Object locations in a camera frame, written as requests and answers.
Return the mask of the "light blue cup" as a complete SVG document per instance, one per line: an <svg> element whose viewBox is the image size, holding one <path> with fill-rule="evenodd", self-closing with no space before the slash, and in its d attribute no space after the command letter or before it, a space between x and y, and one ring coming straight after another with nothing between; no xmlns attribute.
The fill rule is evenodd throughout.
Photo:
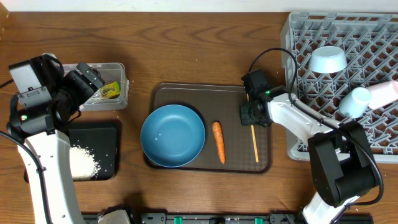
<svg viewBox="0 0 398 224"><path fill-rule="evenodd" d="M368 89L357 87L340 101L339 111L343 116L359 118L366 111L371 100L372 94Z"/></svg>

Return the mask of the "pile of white rice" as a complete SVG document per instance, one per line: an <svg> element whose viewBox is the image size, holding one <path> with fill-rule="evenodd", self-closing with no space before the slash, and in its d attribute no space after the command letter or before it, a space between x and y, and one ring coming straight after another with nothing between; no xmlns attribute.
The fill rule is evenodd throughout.
<svg viewBox="0 0 398 224"><path fill-rule="evenodd" d="M74 180L90 180L98 176L101 166L91 154L90 149L72 146L70 148L70 170Z"/></svg>

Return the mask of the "orange carrot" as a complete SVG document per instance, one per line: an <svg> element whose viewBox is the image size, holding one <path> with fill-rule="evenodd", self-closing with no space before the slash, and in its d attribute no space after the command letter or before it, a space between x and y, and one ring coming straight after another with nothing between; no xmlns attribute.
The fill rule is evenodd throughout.
<svg viewBox="0 0 398 224"><path fill-rule="evenodd" d="M226 162L226 156L225 156L224 138L223 138L221 123L219 121L215 121L212 124L212 130L213 130L213 135L215 137L215 143L220 162L224 164Z"/></svg>

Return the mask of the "foil snack wrapper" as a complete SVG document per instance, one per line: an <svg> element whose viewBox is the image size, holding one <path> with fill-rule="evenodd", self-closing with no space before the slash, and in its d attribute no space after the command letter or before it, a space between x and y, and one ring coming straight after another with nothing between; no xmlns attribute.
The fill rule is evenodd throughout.
<svg viewBox="0 0 398 224"><path fill-rule="evenodd" d="M117 81L101 87L98 91L104 99L111 99L121 94L121 88Z"/></svg>

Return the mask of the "wooden chopstick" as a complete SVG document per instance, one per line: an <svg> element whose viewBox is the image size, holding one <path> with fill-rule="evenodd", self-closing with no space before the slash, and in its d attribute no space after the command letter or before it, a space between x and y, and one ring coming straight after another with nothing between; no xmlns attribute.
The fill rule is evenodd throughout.
<svg viewBox="0 0 398 224"><path fill-rule="evenodd" d="M246 94L247 101L249 102L249 95ZM255 129L254 126L251 125L251 134L252 134L252 143L253 143L253 148L254 148L254 156L255 160L258 163L259 162L259 156L258 156L258 151L257 151L257 142L256 142L256 134L255 134Z"/></svg>

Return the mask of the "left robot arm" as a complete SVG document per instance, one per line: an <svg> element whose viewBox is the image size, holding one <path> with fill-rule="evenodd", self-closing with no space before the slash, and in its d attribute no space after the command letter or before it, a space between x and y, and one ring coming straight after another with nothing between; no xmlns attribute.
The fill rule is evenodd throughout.
<svg viewBox="0 0 398 224"><path fill-rule="evenodd" d="M132 223L123 206L81 212L73 183L107 180L116 173L119 126L114 121L76 123L80 106L104 85L100 73L79 63L66 72L44 54L9 67L19 90L10 102L5 137L17 144L30 185L36 223Z"/></svg>

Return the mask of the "light blue bowl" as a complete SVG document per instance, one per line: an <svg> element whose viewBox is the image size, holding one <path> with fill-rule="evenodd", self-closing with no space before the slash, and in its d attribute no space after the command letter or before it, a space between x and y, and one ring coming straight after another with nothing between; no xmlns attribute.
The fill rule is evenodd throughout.
<svg viewBox="0 0 398 224"><path fill-rule="evenodd" d="M315 49L310 56L308 67L316 73L336 73L347 67L345 51L335 46Z"/></svg>

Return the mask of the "white cup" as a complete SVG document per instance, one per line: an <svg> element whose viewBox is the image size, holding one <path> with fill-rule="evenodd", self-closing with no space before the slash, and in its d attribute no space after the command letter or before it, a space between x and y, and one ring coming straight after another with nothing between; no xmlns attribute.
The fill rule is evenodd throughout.
<svg viewBox="0 0 398 224"><path fill-rule="evenodd" d="M367 90L370 91L372 96L372 99L368 106L373 110L393 103L398 99L397 81L395 80L369 86L367 87Z"/></svg>

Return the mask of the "dark blue plate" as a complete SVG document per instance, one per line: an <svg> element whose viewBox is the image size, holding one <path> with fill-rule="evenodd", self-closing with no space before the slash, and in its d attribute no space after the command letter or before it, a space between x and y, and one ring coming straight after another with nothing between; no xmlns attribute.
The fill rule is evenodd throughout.
<svg viewBox="0 0 398 224"><path fill-rule="evenodd" d="M141 128L141 146L158 166L175 168L193 161L205 145L206 129L197 112L183 105L154 110Z"/></svg>

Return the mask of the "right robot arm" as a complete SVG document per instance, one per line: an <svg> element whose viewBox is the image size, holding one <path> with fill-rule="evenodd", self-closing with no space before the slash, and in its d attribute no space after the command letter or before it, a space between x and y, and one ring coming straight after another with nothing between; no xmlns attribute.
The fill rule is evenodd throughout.
<svg viewBox="0 0 398 224"><path fill-rule="evenodd" d="M305 223L336 223L352 206L378 203L384 181L364 128L327 119L285 90L249 90L241 124L280 124L307 146L316 193L302 210Z"/></svg>

